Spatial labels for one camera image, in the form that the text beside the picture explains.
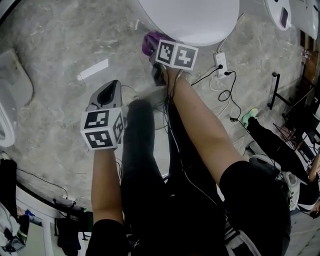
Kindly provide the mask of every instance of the white cube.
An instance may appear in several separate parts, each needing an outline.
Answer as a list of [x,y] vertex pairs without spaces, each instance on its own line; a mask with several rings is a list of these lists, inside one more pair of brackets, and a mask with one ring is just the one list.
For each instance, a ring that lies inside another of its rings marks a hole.
[[193,70],[198,48],[167,40],[160,40],[155,61],[171,68]]
[[81,134],[90,150],[116,149],[125,129],[121,107],[81,114]]

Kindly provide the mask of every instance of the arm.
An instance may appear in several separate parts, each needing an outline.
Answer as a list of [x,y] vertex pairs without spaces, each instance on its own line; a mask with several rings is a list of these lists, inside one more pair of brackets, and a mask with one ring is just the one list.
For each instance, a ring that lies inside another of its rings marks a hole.
[[117,163],[112,149],[94,152],[91,203],[94,223],[105,219],[123,223]]
[[318,153],[312,163],[311,169],[309,171],[309,181],[312,183],[317,178],[317,170],[320,163],[320,153]]
[[[168,73],[170,81],[167,83],[171,90],[177,70],[169,68]],[[173,101],[192,143],[219,185],[224,171],[244,159],[234,148],[220,120],[182,77],[175,83]]]

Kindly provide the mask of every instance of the concrete floor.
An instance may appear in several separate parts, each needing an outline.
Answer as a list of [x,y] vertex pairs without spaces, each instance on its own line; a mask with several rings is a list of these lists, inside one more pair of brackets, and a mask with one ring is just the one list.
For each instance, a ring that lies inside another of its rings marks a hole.
[[[141,97],[161,90],[154,86],[150,63],[141,52],[148,30],[141,24],[135,29],[136,21],[125,0],[22,0],[0,26],[0,53],[14,48],[34,87],[32,101],[19,113],[17,141],[5,149],[21,169],[64,187],[75,198],[90,196],[93,152],[88,152],[80,134],[80,118],[92,93],[114,79],[131,86]],[[302,61],[299,42],[296,28],[282,32],[271,22],[245,14],[222,48],[228,68],[237,72],[234,100],[243,114],[259,108],[260,122],[267,128],[282,124],[285,109],[278,101],[272,111],[267,109],[271,74],[281,74],[280,92],[285,96],[294,93]],[[191,73],[194,81],[215,65],[216,49],[217,45],[199,49]],[[108,68],[77,80],[81,71],[105,59]],[[230,89],[232,76],[214,77],[211,87]],[[217,100],[219,92],[209,88],[209,79],[195,89],[219,115],[227,103]],[[122,96],[128,103],[134,93],[123,88]],[[252,139],[239,123],[230,122],[230,116],[238,114],[238,108],[230,103],[220,119],[243,154]],[[155,112],[155,123],[158,128],[163,126],[159,112]],[[116,155],[121,158],[121,146]],[[156,131],[154,155],[161,173],[167,173],[169,146],[164,129]],[[19,171],[18,180],[49,199],[64,194],[62,189]],[[81,198],[79,204],[90,208],[90,199]]]

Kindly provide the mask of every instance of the green shoe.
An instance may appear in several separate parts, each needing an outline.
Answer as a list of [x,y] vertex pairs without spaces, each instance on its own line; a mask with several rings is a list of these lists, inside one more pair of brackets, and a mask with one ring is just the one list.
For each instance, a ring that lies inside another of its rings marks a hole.
[[242,117],[242,123],[244,124],[244,127],[246,129],[247,129],[248,125],[249,125],[249,118],[256,118],[258,112],[259,111],[258,111],[257,108],[253,108]]

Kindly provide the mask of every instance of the electrical outlet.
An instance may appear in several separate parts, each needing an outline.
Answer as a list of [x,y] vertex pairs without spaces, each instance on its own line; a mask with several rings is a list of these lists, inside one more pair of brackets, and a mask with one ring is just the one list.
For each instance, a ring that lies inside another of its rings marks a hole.
[[228,72],[227,68],[227,60],[226,60],[226,55],[224,52],[218,52],[214,54],[214,61],[215,61],[215,66],[218,67],[219,65],[223,66],[223,69],[218,69],[218,78],[224,78],[226,77],[225,72]]
[[66,200],[70,200],[72,202],[76,201],[76,198],[74,196],[71,196],[71,195],[68,195],[68,197],[67,197],[66,194],[63,194],[62,198],[66,199]]

